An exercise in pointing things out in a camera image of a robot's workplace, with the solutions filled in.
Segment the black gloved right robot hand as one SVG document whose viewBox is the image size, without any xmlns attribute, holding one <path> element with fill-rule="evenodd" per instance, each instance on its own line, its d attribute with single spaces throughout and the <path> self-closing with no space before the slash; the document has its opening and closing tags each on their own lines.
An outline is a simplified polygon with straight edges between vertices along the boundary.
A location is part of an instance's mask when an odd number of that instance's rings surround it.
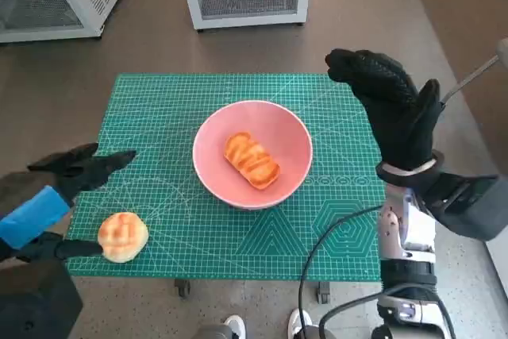
<svg viewBox="0 0 508 339">
<path fill-rule="evenodd" d="M 419 90 L 397 60 L 368 50 L 336 48 L 325 62 L 331 80 L 348 84 L 363 105 L 384 163 L 412 171 L 431 161 L 442 111 L 436 79 Z"/>
</svg>

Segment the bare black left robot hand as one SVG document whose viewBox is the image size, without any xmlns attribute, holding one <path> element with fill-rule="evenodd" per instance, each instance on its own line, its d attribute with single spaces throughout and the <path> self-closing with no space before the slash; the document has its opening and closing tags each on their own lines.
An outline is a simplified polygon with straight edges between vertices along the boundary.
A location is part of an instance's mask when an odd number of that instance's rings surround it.
<svg viewBox="0 0 508 339">
<path fill-rule="evenodd" d="M 67 240 L 48 231 L 71 211 L 80 193 L 106 184 L 137 154 L 127 150 L 97 156 L 97 150 L 97 143 L 82 144 L 1 177 L 2 261 L 17 258 L 29 263 L 102 254 L 95 241 Z"/>
</svg>

